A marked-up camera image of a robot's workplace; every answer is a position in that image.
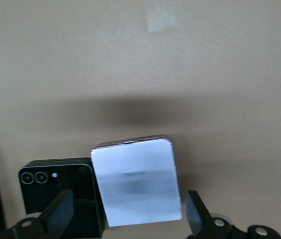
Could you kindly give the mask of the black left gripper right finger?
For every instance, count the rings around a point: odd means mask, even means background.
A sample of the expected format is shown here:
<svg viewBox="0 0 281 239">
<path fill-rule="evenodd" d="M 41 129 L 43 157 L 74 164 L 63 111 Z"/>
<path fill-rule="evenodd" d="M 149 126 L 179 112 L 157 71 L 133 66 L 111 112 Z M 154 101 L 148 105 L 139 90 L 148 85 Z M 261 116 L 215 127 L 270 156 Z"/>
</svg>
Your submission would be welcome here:
<svg viewBox="0 0 281 239">
<path fill-rule="evenodd" d="M 211 216 L 197 191 L 187 191 L 186 217 L 193 239 L 229 239 L 231 236 L 231 225 L 223 218 Z"/>
</svg>

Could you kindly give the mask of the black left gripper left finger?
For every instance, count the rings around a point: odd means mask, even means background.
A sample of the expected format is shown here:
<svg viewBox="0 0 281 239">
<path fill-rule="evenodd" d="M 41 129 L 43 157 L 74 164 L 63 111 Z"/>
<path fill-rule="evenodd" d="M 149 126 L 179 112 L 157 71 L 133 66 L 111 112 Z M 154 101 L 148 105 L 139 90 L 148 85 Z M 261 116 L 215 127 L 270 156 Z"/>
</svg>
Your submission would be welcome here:
<svg viewBox="0 0 281 239">
<path fill-rule="evenodd" d="M 74 214 L 72 190 L 62 190 L 36 217 L 28 217 L 0 233 L 0 239 L 60 239 Z"/>
</svg>

